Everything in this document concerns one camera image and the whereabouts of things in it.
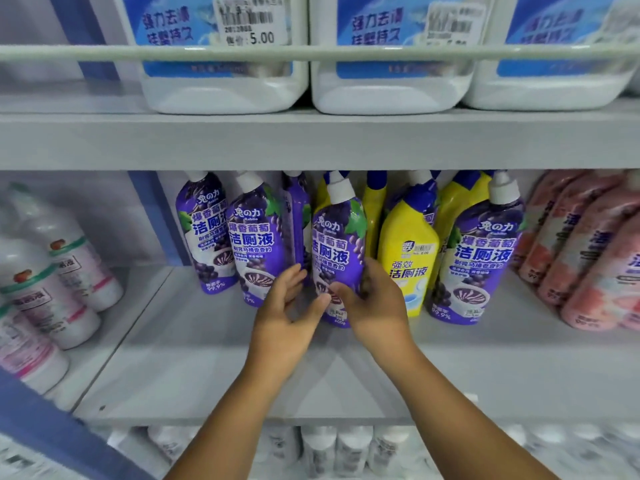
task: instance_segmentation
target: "left hand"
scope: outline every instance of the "left hand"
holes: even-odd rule
[[[311,302],[298,320],[292,322],[286,309],[302,290],[302,281],[306,277],[307,271],[300,270],[299,264],[279,275],[253,323],[243,373],[267,382],[274,393],[280,390],[302,359],[322,314],[331,302],[331,296],[323,293]]]

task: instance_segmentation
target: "purple bottle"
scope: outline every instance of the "purple bottle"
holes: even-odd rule
[[[524,229],[518,183],[496,171],[489,200],[456,219],[428,306],[432,317],[473,325],[489,303]]]
[[[261,306],[276,277],[288,266],[280,197],[253,171],[236,176],[243,194],[227,209],[231,247],[244,300]]]
[[[339,171],[331,172],[327,191],[331,205],[318,210],[313,220],[314,284],[318,294],[328,292],[332,296],[323,320],[348,328],[344,305],[329,290],[329,284],[338,281],[350,286],[356,293],[359,292],[364,268],[367,218],[351,182]]]
[[[189,180],[175,199],[175,209],[202,290],[220,293],[238,281],[225,218],[225,190],[212,172],[185,173]]]
[[[291,261],[309,271],[305,284],[310,284],[312,215],[307,177],[301,171],[283,171],[282,190],[286,205],[285,231],[290,234],[286,241],[291,248]]]

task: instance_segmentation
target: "right hand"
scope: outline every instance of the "right hand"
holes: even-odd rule
[[[365,258],[360,298],[347,285],[333,282],[329,286],[340,297],[356,337],[380,363],[400,351],[416,348],[409,329],[409,318],[402,291],[382,265]]]

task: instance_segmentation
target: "blue label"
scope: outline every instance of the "blue label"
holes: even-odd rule
[[[507,44],[593,44],[636,41],[640,0],[518,0]],[[611,61],[501,61],[500,77],[619,73],[633,65]]]
[[[240,47],[288,45],[290,39],[284,0],[123,1],[138,45]],[[284,77],[291,75],[293,65],[143,62],[143,67],[150,77]]]
[[[476,45],[491,0],[338,0],[338,45]],[[471,74],[473,62],[338,62],[341,79]]]

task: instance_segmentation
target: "blue bottle cap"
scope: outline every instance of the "blue bottle cap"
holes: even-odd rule
[[[480,179],[480,170],[460,170],[453,177],[453,182],[462,185],[467,190],[471,190]]]
[[[325,183],[325,184],[327,184],[327,185],[329,185],[329,174],[330,174],[330,173],[331,173],[331,171],[325,171],[325,172],[324,172],[324,175],[323,175],[323,177],[324,177],[324,183]],[[343,177],[347,178],[347,175],[349,174],[349,170],[340,170],[340,174],[341,174]]]
[[[435,180],[430,180],[426,184],[414,185],[409,188],[403,200],[412,209],[423,213],[435,205],[437,199],[436,189],[437,185]]]
[[[369,170],[367,186],[372,190],[380,190],[387,186],[387,170]]]

